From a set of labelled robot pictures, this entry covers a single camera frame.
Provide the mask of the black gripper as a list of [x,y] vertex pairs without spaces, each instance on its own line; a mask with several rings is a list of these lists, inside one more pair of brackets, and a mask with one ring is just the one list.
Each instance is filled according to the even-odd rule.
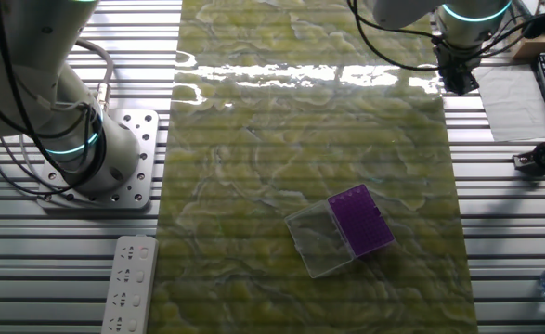
[[435,46],[439,74],[443,78],[444,88],[448,93],[464,96],[479,87],[479,83],[470,72],[479,65],[475,55],[479,46],[458,47],[447,41]]

